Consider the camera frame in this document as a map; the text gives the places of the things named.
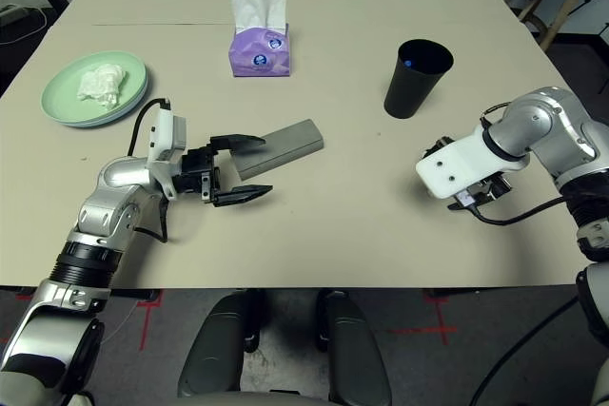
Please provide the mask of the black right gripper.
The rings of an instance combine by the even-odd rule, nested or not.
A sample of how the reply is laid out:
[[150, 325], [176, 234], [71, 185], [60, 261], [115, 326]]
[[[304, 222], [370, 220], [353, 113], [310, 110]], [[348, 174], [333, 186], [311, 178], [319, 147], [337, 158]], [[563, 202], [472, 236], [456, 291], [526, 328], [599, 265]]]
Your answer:
[[[430, 156], [452, 142], [453, 140], [450, 137], [442, 136], [431, 147], [425, 150], [424, 155]], [[497, 172], [473, 185], [473, 197], [477, 203], [490, 203], [509, 193], [511, 190], [512, 186], [504, 178], [504, 173]], [[451, 203], [447, 208], [450, 211], [471, 210], [470, 205], [462, 205], [460, 203]]]

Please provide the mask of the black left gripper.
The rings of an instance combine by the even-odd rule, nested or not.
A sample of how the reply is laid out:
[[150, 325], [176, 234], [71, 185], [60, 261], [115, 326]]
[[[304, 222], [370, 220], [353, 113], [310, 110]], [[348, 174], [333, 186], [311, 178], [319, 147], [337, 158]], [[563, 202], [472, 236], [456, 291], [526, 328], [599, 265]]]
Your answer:
[[264, 196], [272, 185], [249, 184], [220, 191], [220, 168], [215, 165], [215, 156], [221, 150], [251, 149], [265, 144], [265, 139], [245, 134], [212, 136], [209, 144], [189, 149], [181, 157], [180, 170], [172, 178], [178, 194], [195, 193], [204, 203], [215, 207], [247, 203]]

